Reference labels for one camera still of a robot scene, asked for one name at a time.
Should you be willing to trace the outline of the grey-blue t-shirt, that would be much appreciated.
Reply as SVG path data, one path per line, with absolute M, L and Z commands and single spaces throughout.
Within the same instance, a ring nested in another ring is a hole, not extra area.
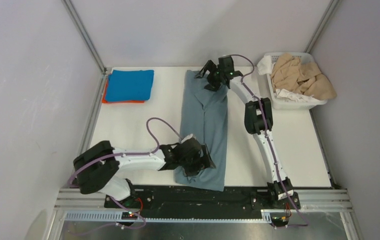
M 206 168 L 195 176 L 186 176 L 183 168 L 174 171 L 178 184 L 198 189 L 224 190 L 228 134 L 228 89 L 221 86 L 217 91 L 205 89 L 207 80 L 196 78 L 196 71 L 185 74 L 181 111 L 180 134 L 193 134 L 206 144 L 215 168 Z

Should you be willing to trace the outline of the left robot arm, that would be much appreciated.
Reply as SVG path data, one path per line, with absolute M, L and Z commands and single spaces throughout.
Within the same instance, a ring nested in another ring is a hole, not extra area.
M 138 170 L 171 171 L 181 168 L 186 176 L 195 176 L 216 166 L 205 144 L 193 136 L 173 144 L 161 144 L 154 149 L 131 151 L 115 148 L 103 140 L 73 160 L 72 185 L 83 195 L 103 193 L 123 208 L 135 203 L 131 181 L 120 173 Z

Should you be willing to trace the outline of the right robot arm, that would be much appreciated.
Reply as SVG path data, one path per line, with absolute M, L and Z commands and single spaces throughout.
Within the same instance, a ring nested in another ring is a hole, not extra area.
M 235 70 L 232 55 L 218 59 L 218 64 L 208 60 L 195 75 L 197 79 L 206 78 L 205 89 L 216 92 L 226 86 L 234 92 L 245 105 L 244 126 L 250 134 L 262 156 L 266 168 L 268 202 L 271 207 L 299 210 L 298 196 L 290 178 L 286 174 L 273 140 L 272 103 L 268 97 L 257 96 L 244 82 L 245 75 Z

